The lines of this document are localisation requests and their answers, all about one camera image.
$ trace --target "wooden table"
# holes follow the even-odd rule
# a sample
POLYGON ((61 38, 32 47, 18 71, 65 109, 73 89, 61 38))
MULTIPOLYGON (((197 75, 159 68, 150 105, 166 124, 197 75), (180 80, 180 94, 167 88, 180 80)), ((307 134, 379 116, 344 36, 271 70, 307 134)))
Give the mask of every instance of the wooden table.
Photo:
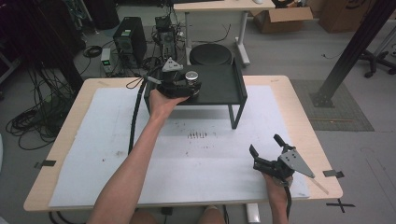
MULTIPOLYGON (((25 201, 26 211, 50 211, 49 202, 56 187, 64 158, 73 144, 78 128, 98 88, 125 87, 133 78, 92 78, 84 82, 51 151, 48 161, 56 161, 52 167, 43 166, 25 201)), ((299 99, 287 77, 244 76, 246 85, 271 86, 280 113, 288 129, 289 137, 315 174, 315 180, 306 178, 311 199, 335 199, 343 194, 336 177, 326 177, 323 171, 331 170, 326 155, 312 129, 299 99)))
POLYGON ((189 27, 189 14, 190 12, 197 11, 242 11, 241 26, 239 30, 239 36, 235 38, 236 46, 238 47, 239 53, 241 54, 242 62, 244 66, 250 64, 248 54, 244 46, 244 35, 246 23, 248 20, 248 12, 250 10, 266 10, 274 8, 275 5, 270 0, 263 0, 262 4, 256 4, 252 0, 223 0, 214 2, 204 3, 188 3, 188 4, 174 4, 175 11, 184 12, 186 20, 186 59, 187 64, 190 63, 190 52, 192 49, 192 43, 190 40, 190 27, 189 27))

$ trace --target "chair caster wheel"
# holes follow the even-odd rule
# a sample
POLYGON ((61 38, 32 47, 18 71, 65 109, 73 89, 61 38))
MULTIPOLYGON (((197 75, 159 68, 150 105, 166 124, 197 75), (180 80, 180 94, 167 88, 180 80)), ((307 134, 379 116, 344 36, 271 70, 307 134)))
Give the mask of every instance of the chair caster wheel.
POLYGON ((368 73, 364 74, 364 76, 367 77, 367 78, 369 78, 369 77, 372 77, 372 76, 373 76, 373 73, 372 73, 372 72, 368 72, 368 73))
POLYGON ((396 68, 390 68, 390 69, 388 70, 388 74, 390 74, 390 75, 395 75, 395 74, 396 74, 396 68))

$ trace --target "human arm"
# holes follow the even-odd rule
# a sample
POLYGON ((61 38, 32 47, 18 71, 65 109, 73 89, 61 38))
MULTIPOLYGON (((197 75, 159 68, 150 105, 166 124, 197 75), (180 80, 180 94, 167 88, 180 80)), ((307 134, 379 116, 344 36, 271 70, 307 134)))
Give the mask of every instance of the human arm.
POLYGON ((88 223, 129 223, 139 200, 160 130, 175 106, 186 99, 169 99, 156 90, 151 91, 148 123, 129 156, 102 189, 88 223))
POLYGON ((267 194, 271 206, 273 224, 289 223, 286 212, 288 199, 285 189, 277 185, 271 176, 266 174, 262 175, 264 176, 265 185, 267 187, 267 194))

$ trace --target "concrete floor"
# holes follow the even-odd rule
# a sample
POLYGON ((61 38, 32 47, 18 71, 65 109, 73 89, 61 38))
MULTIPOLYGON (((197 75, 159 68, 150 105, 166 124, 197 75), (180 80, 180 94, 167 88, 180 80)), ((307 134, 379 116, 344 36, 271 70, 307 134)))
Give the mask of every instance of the concrete floor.
MULTIPOLYGON (((146 38, 149 39, 154 17, 164 15, 156 7, 119 8, 119 16, 139 16, 144 23, 146 38)), ((224 27, 231 24, 230 33, 220 44, 233 52, 234 37, 238 34, 239 14, 191 13, 194 21, 191 29, 193 40, 214 40, 225 36, 224 27), (219 23, 207 21, 210 16, 219 23)), ((389 21, 369 47, 375 50, 385 36, 396 25, 389 21)), ((87 45, 103 45, 112 39, 114 30, 101 31, 99 35, 87 34, 87 45)), ((245 46, 251 65, 243 68, 243 75, 286 75, 294 79, 325 79, 337 62, 339 55, 353 33, 328 34, 318 21, 306 21, 304 28, 296 33, 274 35, 260 34, 252 19, 247 22, 245 46)), ((386 50, 392 50, 391 41, 386 50)), ((82 71, 88 60, 81 54, 76 56, 75 65, 82 71)), ((354 204, 345 207, 327 206, 337 200, 296 201, 290 223, 394 223, 396 219, 396 77, 387 74, 387 69, 379 66, 371 78, 363 75, 369 70, 367 62, 357 62, 344 83, 361 107, 362 112, 373 125, 374 132, 323 132, 316 131, 319 142, 332 165, 345 174, 339 179, 344 191, 342 203, 354 204)), ((83 77, 102 77, 99 58, 92 59, 83 77)), ((27 73, 19 69, 1 85, 5 99, 0 102, 0 133, 3 136, 4 160, 0 173, 0 217, 8 223, 50 223, 47 213, 30 213, 23 210, 23 203, 32 187, 39 170, 34 168, 38 161, 46 159, 50 146, 39 150, 25 151, 18 147, 18 138, 5 131, 6 124, 34 104, 31 89, 33 84, 27 73)), ((23 143, 34 146, 40 143, 37 134, 30 134, 23 143)), ((271 223, 270 208, 267 203, 259 204, 262 223, 271 223)), ((231 223, 247 223, 244 205, 228 205, 231 223)), ((194 223, 203 212, 203 207, 177 207, 167 223, 194 223)), ((149 209, 163 223, 164 216, 159 208, 149 209)), ((64 212, 73 222, 84 222, 90 211, 64 212)))

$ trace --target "black cross mark on floor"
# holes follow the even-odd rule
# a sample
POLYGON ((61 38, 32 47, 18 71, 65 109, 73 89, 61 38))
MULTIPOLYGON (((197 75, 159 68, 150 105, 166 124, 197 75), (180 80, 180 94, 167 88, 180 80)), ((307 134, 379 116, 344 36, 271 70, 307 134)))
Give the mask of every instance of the black cross mark on floor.
POLYGON ((340 206, 341 207, 341 211, 343 213, 346 212, 346 210, 344 210, 344 207, 356 207, 354 204, 351 203, 341 203, 340 199, 337 199, 338 203, 326 203, 327 206, 340 206))

